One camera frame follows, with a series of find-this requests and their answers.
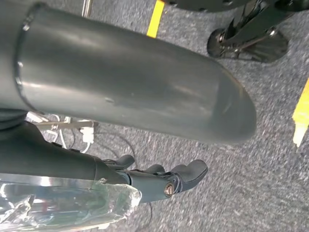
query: chrome pole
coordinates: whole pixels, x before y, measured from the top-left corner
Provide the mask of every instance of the chrome pole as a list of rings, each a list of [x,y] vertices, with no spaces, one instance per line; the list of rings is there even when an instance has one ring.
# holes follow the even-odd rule
[[[93,0],[84,0],[84,6],[81,15],[84,18],[89,17],[91,13],[91,7],[93,2]]]

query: gray plastic tube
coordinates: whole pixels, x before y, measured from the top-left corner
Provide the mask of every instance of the gray plastic tube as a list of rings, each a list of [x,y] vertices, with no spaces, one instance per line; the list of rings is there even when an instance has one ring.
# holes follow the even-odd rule
[[[0,30],[8,2],[0,3]],[[14,14],[13,5],[11,14]],[[15,107],[20,101],[19,108],[23,110],[203,142],[239,142],[255,130],[255,109],[249,96],[214,60],[47,7],[31,14],[32,20],[14,44],[20,97],[4,99],[2,106]],[[3,83],[15,77],[0,75]],[[16,92],[11,86],[0,86],[5,89]]]

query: yellow tape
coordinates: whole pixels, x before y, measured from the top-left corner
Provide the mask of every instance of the yellow tape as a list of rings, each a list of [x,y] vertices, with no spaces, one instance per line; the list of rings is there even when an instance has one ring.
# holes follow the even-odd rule
[[[149,37],[157,37],[158,29],[159,28],[160,20],[164,11],[164,3],[161,0],[157,0],[152,12],[151,20],[150,20],[147,35]]]
[[[299,147],[309,126],[309,78],[292,116],[295,123],[293,142]]]

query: plastic wrap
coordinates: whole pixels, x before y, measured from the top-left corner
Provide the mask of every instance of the plastic wrap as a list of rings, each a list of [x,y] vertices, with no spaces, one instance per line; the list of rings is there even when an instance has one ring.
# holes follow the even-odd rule
[[[1,232],[104,229],[132,213],[141,193],[105,179],[0,174]]]

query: gray carpet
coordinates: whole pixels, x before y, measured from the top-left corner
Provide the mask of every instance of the gray carpet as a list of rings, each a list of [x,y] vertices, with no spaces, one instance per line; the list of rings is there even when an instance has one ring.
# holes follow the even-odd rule
[[[81,14],[81,0],[48,0]],[[155,0],[95,0],[92,18],[145,33]],[[203,55],[210,34],[226,26],[232,12],[191,13],[164,8],[159,39]],[[298,149],[292,143],[292,115],[309,76],[309,15],[295,15],[280,28],[289,51],[272,64],[221,60],[254,100],[258,129],[241,145],[201,144],[158,133],[100,124],[90,154],[112,158],[135,150],[139,168],[159,163],[167,169],[193,159],[210,168],[198,187],[168,201],[140,205],[109,232],[302,232],[309,231],[309,133]],[[72,134],[65,134],[68,143]],[[78,136],[75,147],[82,149]]]

